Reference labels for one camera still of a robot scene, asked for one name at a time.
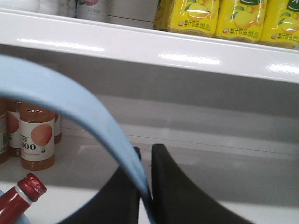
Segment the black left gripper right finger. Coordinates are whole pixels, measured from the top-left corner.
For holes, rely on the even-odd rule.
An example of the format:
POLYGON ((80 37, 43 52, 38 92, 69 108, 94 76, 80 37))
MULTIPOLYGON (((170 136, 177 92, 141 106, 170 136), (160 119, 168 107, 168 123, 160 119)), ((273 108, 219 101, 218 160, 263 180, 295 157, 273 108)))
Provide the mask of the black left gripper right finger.
POLYGON ((151 148, 153 209, 158 224, 249 224, 197 187, 166 146, 151 148))

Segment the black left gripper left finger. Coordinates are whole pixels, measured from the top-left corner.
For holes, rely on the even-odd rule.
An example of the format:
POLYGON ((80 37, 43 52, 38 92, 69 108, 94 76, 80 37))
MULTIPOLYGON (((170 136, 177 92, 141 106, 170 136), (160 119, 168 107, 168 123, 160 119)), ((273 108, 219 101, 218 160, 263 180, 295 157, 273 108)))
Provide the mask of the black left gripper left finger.
POLYGON ((118 167, 104 187, 61 224, 136 224, 140 194, 118 167))

